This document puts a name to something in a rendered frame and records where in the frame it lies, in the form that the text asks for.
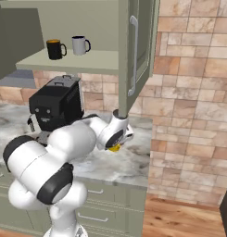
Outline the green drawer front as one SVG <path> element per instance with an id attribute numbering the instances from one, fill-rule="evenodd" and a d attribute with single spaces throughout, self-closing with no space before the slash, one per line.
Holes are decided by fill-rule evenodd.
<path id="1" fill-rule="evenodd" d="M 98 222 L 90 219 L 79 218 L 77 216 L 80 223 L 85 226 L 118 231 L 122 233 L 131 233 L 133 231 L 139 232 L 143 226 L 144 213 L 130 208 L 87 202 L 85 205 L 76 210 L 76 215 L 78 212 L 87 217 L 109 219 L 108 222 Z"/>
<path id="2" fill-rule="evenodd" d="M 9 187 L 13 181 L 12 175 L 3 166 L 0 166 L 0 185 Z"/>
<path id="3" fill-rule="evenodd" d="M 87 190 L 100 191 L 102 194 L 88 193 L 88 199 L 97 202 L 111 203 L 118 206 L 142 210 L 145 207 L 146 190 L 133 186 L 105 184 L 102 181 L 82 180 Z"/>

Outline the yellow mug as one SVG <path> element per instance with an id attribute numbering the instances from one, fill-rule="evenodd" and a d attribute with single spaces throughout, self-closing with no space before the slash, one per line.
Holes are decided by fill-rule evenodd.
<path id="1" fill-rule="evenodd" d="M 109 147 L 107 150 L 111 152 L 118 152 L 120 150 L 120 143 L 117 143 L 116 145 Z"/>

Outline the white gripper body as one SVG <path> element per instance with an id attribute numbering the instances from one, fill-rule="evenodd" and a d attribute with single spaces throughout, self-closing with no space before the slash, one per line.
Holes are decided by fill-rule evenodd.
<path id="1" fill-rule="evenodd" d="M 128 134 L 127 136 L 125 136 L 121 141 L 120 141 L 120 145 L 124 145 L 126 142 L 129 142 L 133 139 L 134 135 L 133 134 Z"/>

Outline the black mug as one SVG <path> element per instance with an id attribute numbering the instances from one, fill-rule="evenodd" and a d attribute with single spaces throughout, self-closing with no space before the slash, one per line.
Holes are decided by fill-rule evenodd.
<path id="1" fill-rule="evenodd" d="M 47 40 L 46 46 L 51 60 L 59 60 L 67 54 L 67 47 L 58 39 Z"/>

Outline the black coffee machine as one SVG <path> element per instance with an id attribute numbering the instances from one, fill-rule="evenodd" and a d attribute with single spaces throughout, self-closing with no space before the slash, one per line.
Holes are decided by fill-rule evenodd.
<path id="1" fill-rule="evenodd" d="M 30 113 L 41 129 L 36 138 L 38 143 L 46 146 L 52 131 L 82 118 L 80 80 L 71 75 L 56 76 L 29 98 Z"/>

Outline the green wall cabinet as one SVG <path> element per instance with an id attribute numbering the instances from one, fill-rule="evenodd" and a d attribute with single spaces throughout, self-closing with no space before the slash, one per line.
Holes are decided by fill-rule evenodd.
<path id="1" fill-rule="evenodd" d="M 17 63 L 18 69 L 68 73 L 119 73 L 119 2 L 117 0 L 9 0 L 2 8 L 36 8 L 43 40 L 58 39 L 68 52 L 60 60 L 48 58 L 44 47 Z M 91 50 L 75 56 L 72 37 L 84 36 Z"/>

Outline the green base cupboard door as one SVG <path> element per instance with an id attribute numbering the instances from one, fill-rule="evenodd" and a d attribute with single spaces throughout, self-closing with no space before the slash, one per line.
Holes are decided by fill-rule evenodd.
<path id="1" fill-rule="evenodd" d="M 51 226 L 48 210 L 21 210 L 13 207 L 6 193 L 0 193 L 0 228 L 29 234 L 44 234 Z"/>

